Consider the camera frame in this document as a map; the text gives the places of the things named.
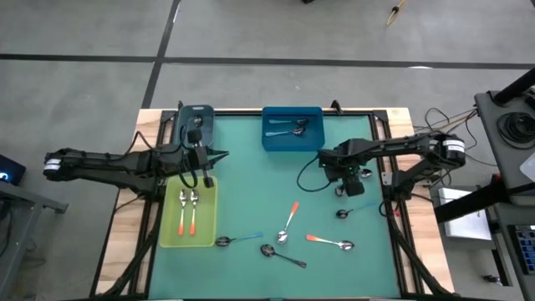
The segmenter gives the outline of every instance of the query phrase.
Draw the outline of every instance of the floor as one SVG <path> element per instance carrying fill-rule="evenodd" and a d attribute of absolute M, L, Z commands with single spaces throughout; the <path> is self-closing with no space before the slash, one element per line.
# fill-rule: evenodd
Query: floor
<path fill-rule="evenodd" d="M 501 89 L 533 67 L 529 0 L 411 0 L 386 28 L 396 3 L 182 0 L 176 12 L 178 0 L 1 1 L 0 152 L 28 167 L 25 188 L 69 203 L 64 216 L 41 219 L 32 256 L 47 262 L 25 268 L 16 293 L 87 297 L 117 190 L 45 181 L 43 156 L 63 147 L 124 151 L 141 107 L 337 99 L 346 107 L 408 107 L 424 125 L 428 108 L 469 110 L 475 93 Z M 435 68 L 407 68 L 422 65 Z M 471 155 L 492 163 L 480 122 L 469 126 L 478 143 Z M 466 129 L 456 133 L 472 143 Z M 468 161 L 452 181 L 482 184 L 495 171 Z M 522 299 L 517 286 L 481 281 L 496 273 L 490 251 L 481 250 L 487 246 L 445 245 L 458 293 Z"/>

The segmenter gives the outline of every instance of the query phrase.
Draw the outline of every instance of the metal spoon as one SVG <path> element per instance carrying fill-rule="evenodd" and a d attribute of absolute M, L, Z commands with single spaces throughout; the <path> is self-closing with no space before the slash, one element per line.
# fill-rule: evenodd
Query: metal spoon
<path fill-rule="evenodd" d="M 308 123 L 308 118 L 303 118 L 300 120 L 269 120 L 268 121 L 272 125 L 278 125 L 278 124 L 286 124 L 286 123 L 294 123 L 299 126 L 304 126 Z"/>
<path fill-rule="evenodd" d="M 229 237 L 219 237 L 216 239 L 216 246 L 218 247 L 226 247 L 228 246 L 232 241 L 240 241 L 240 240 L 246 240 L 249 238 L 255 238 L 255 237 L 263 237 L 264 234 L 262 232 L 256 232 L 252 235 L 248 235 L 245 237 L 236 237 L 236 238 L 229 238 Z"/>
<path fill-rule="evenodd" d="M 295 214 L 295 212 L 299 208 L 299 202 L 295 202 L 292 206 L 292 211 L 290 212 L 290 217 L 288 218 L 288 221 L 286 222 L 286 227 L 284 227 L 284 230 L 279 232 L 277 234 L 277 242 L 278 243 L 285 243 L 288 239 L 288 233 L 286 232 L 288 230 L 288 226 L 290 225 L 290 222 L 292 221 L 292 217 Z"/>
<path fill-rule="evenodd" d="M 193 117 L 193 125 L 196 128 L 201 127 L 202 126 L 202 116 L 196 115 L 195 117 Z"/>
<path fill-rule="evenodd" d="M 181 203 L 182 203 L 181 224 L 178 227 L 178 235 L 182 236 L 184 235 L 184 209 L 186 207 L 186 201 L 187 201 L 187 194 L 184 189 L 181 190 L 181 194 L 178 196 L 178 198 L 181 200 Z"/>
<path fill-rule="evenodd" d="M 199 192 L 196 189 L 191 190 L 190 201 L 193 204 L 190 235 L 195 235 L 195 211 L 196 211 L 197 203 L 199 202 Z"/>
<path fill-rule="evenodd" d="M 273 246 L 271 246 L 271 245 L 268 245 L 268 244 L 262 245 L 260 247 L 260 251 L 262 251 L 262 254 L 264 254 L 264 256 L 266 256 L 266 257 L 272 257 L 273 255 L 276 255 L 276 256 L 279 256 L 279 257 L 282 257 L 282 258 L 288 260 L 289 262 L 297 264 L 301 268 L 306 268 L 307 267 L 307 264 L 302 262 L 302 261 L 298 261 L 298 260 L 295 260 L 295 259 L 287 258 L 286 256 L 283 256 L 281 254 L 277 254 L 275 252 L 275 248 Z"/>
<path fill-rule="evenodd" d="M 295 130 L 286 130 L 284 132 L 266 132 L 265 136 L 266 137 L 273 137 L 273 136 L 276 136 L 276 135 L 287 135 L 287 134 L 294 134 L 296 136 L 300 136 L 300 135 L 302 135 L 304 133 L 304 131 L 305 131 L 305 128 L 298 127 Z"/>
<path fill-rule="evenodd" d="M 364 204 L 363 206 L 358 207 L 358 208 L 356 208 L 356 209 L 351 209 L 351 210 L 340 209 L 340 210 L 336 211 L 336 217 L 337 217 L 337 218 L 340 218 L 340 219 L 345 219 L 345 218 L 348 217 L 348 215 L 349 215 L 350 212 L 352 212 L 352 211 L 358 211 L 358 210 L 360 210 L 360 209 L 364 209 L 364 208 L 366 208 L 366 207 L 370 207 L 370 206 L 373 206 L 373 205 L 375 205 L 374 202 L 368 202 L 368 203 Z"/>
<path fill-rule="evenodd" d="M 363 179 L 371 177 L 371 175 L 373 175 L 373 172 L 367 168 L 364 168 L 362 171 L 360 171 L 360 177 Z"/>
<path fill-rule="evenodd" d="M 353 247 L 354 247 L 354 243 L 350 242 L 350 241 L 341 241 L 341 242 L 331 242 L 331 241 L 328 241 L 326 239 L 322 239 L 322 238 L 319 238 L 319 237 L 315 237 L 314 235 L 310 235 L 308 234 L 307 235 L 307 240 L 311 241 L 311 242 L 326 242 L 326 243 L 332 243 L 332 244 L 335 244 L 337 246 L 339 246 L 342 250 L 344 251 L 348 251 L 348 250 L 351 250 Z"/>

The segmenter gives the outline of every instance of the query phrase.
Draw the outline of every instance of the lime green plastic tray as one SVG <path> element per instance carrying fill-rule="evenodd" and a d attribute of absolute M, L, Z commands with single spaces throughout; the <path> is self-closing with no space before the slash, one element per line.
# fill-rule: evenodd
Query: lime green plastic tray
<path fill-rule="evenodd" d="M 190 202 L 191 189 L 182 184 L 178 176 L 167 180 L 166 199 L 160 226 L 160 245 L 162 247 L 211 247 L 216 240 L 217 225 L 217 179 L 214 187 L 205 188 L 201 183 L 196 187 L 199 192 L 199 201 L 195 215 L 195 234 L 190 234 L 193 205 Z M 186 182 L 193 183 L 190 176 L 185 176 Z M 178 235 L 181 220 L 182 204 L 179 195 L 185 189 L 188 195 L 184 211 L 184 235 Z"/>

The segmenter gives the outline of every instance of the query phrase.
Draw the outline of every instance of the blue plastic bin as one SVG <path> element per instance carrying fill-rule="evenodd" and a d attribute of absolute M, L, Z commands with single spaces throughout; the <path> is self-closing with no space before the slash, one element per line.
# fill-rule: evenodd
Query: blue plastic bin
<path fill-rule="evenodd" d="M 308 119 L 301 136 L 278 135 L 266 137 L 266 132 L 295 130 L 294 123 L 270 124 L 275 120 Z M 324 113 L 320 107 L 265 107 L 262 110 L 262 145 L 266 151 L 317 151 L 325 144 Z"/>

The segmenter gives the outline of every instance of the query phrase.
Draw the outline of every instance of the teal table surface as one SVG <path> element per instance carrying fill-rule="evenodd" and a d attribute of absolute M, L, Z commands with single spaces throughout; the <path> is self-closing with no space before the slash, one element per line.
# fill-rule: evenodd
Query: teal table surface
<path fill-rule="evenodd" d="M 301 191 L 296 178 L 314 152 L 270 152 L 261 144 L 260 116 L 217 116 L 214 142 L 230 151 L 218 162 L 217 237 L 239 237 L 262 231 L 264 237 L 233 242 L 229 247 L 165 248 L 158 244 L 150 281 L 150 298 L 344 298 L 399 297 L 377 162 L 363 179 L 365 194 L 337 197 L 335 185 L 315 193 Z M 367 116 L 325 116 L 325 147 L 349 138 L 371 139 Z M 323 169 L 312 164 L 301 177 L 307 188 L 323 186 Z M 277 244 L 292 204 L 299 209 L 288 229 L 288 241 Z M 338 209 L 376 206 L 335 217 Z M 307 234 L 335 242 L 350 240 L 348 252 L 309 242 Z M 264 243 L 278 253 L 307 263 L 300 268 L 282 258 L 266 258 Z"/>

